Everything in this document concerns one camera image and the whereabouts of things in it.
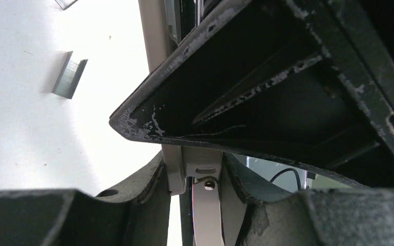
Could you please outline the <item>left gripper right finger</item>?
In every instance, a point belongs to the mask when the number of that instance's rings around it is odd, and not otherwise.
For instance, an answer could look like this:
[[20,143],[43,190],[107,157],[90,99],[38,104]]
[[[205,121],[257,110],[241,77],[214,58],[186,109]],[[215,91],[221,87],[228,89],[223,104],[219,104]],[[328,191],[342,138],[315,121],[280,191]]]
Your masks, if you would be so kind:
[[394,189],[290,193],[230,153],[223,167],[247,206],[237,245],[394,245]]

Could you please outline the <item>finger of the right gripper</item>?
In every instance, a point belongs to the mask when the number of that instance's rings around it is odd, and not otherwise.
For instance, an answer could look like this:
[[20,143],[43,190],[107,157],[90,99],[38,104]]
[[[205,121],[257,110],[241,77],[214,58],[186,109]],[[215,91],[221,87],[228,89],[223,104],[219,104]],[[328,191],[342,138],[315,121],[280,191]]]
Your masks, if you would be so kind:
[[394,1],[181,1],[179,26],[118,134],[394,187]]

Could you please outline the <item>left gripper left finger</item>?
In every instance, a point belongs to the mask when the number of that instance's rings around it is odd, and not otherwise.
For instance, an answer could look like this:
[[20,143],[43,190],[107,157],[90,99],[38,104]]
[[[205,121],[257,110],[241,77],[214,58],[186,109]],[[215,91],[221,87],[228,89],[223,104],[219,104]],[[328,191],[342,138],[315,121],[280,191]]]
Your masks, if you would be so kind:
[[0,245],[166,245],[162,154],[111,188],[0,191]]

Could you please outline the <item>silver staple strip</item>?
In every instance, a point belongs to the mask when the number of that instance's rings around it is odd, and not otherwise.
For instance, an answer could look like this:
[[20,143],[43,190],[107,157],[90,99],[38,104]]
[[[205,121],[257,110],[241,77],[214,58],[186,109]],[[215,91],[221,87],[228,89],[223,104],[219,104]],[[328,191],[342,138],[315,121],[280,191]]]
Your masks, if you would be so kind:
[[59,5],[62,10],[67,10],[78,0],[55,0],[55,2]]
[[86,67],[87,59],[69,51],[51,93],[65,99],[72,99]]

